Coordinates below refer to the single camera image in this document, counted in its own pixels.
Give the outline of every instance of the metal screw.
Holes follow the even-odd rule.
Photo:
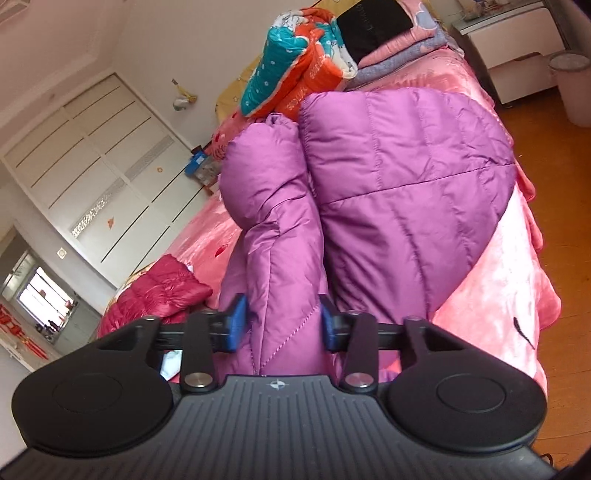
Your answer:
[[[204,388],[213,382],[213,377],[204,372],[193,372],[185,376],[185,383],[189,387]]]
[[[370,374],[356,372],[345,377],[347,385],[355,388],[367,388],[374,383],[374,378]]]

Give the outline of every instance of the wooden floor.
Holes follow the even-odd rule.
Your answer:
[[[591,446],[591,128],[569,123],[556,90],[499,114],[536,187],[530,207],[544,235],[540,260],[563,304],[541,334],[549,398],[535,448],[565,466]]]

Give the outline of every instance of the black cloth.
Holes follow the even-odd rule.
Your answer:
[[[413,27],[413,21],[396,0],[361,0],[342,13],[337,23],[356,63]]]

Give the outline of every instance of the drawer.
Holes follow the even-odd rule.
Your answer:
[[[542,55],[535,55],[521,61],[508,61],[488,72],[501,103],[512,102],[556,85],[550,73],[548,57]]]
[[[468,36],[488,69],[532,53],[546,56],[564,50],[560,33],[547,8],[507,18]]]

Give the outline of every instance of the window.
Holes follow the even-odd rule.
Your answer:
[[[43,326],[53,322],[61,328],[74,306],[74,300],[50,279],[41,267],[18,296],[18,301]]]

